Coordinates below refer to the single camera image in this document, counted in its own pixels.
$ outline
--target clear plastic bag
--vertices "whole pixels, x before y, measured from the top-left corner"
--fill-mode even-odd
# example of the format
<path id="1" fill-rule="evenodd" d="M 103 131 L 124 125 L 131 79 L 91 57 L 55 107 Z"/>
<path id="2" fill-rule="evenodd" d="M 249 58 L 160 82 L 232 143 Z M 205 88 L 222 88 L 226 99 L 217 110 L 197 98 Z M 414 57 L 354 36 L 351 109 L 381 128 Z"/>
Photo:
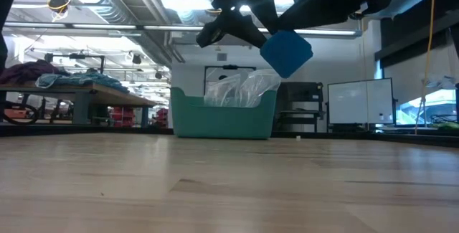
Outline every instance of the clear plastic bag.
<path id="1" fill-rule="evenodd" d="M 204 96 L 204 104 L 213 107 L 234 107 L 240 83 L 241 76 L 233 75 L 209 85 Z"/>
<path id="2" fill-rule="evenodd" d="M 262 95 L 268 90 L 278 90 L 281 78 L 274 70 L 251 72 L 237 94 L 237 107 L 253 108 L 260 104 Z"/>

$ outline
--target table leg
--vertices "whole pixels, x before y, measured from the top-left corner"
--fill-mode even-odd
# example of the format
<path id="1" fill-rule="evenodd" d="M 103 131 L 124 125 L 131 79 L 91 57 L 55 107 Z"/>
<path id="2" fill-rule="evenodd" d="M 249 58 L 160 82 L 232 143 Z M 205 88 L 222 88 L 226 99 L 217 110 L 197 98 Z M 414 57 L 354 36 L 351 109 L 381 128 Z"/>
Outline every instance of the table leg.
<path id="1" fill-rule="evenodd" d="M 91 101 L 91 94 L 88 92 L 75 93 L 75 106 L 73 108 L 74 125 L 87 125 L 87 111 Z"/>
<path id="2" fill-rule="evenodd" d="M 6 92 L 0 92 L 0 114 L 5 113 L 5 105 L 3 104 L 6 100 Z M 3 117 L 0 115 L 0 123 L 3 122 Z"/>
<path id="3" fill-rule="evenodd" d="M 148 107 L 143 107 L 142 108 L 141 127 L 142 128 L 147 128 L 148 127 Z"/>

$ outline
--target whiteboard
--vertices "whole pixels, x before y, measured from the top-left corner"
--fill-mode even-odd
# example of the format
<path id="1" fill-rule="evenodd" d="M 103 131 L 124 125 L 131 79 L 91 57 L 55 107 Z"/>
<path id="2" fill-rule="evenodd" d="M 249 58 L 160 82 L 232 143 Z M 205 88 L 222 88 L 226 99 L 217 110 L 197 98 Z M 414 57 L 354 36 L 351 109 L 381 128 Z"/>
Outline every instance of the whiteboard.
<path id="1" fill-rule="evenodd" d="M 366 83 L 328 85 L 330 123 L 366 123 Z"/>
<path id="2" fill-rule="evenodd" d="M 330 124 L 393 123 L 392 80 L 328 85 Z"/>

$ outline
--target wooden floor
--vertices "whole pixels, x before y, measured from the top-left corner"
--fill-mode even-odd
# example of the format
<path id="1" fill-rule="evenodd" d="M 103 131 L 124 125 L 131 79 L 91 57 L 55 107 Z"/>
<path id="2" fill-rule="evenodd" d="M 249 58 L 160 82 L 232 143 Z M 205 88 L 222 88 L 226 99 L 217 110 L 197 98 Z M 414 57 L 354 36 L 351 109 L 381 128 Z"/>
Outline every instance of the wooden floor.
<path id="1" fill-rule="evenodd" d="M 459 232 L 459 149 L 0 138 L 0 232 Z"/>

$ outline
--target window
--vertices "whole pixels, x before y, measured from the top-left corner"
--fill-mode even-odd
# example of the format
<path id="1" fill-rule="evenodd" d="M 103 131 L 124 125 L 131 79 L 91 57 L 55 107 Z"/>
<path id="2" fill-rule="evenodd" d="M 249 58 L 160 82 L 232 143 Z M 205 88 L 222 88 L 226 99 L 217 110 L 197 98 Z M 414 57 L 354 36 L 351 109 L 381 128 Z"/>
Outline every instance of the window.
<path id="1" fill-rule="evenodd" d="M 458 119 L 455 90 L 438 90 L 426 95 L 425 99 L 425 114 L 424 110 L 421 109 L 418 125 L 423 125 L 425 119 L 427 119 L 428 124 Z M 417 98 L 408 103 L 401 104 L 397 108 L 397 125 L 416 124 L 420 102 L 421 98 Z"/>

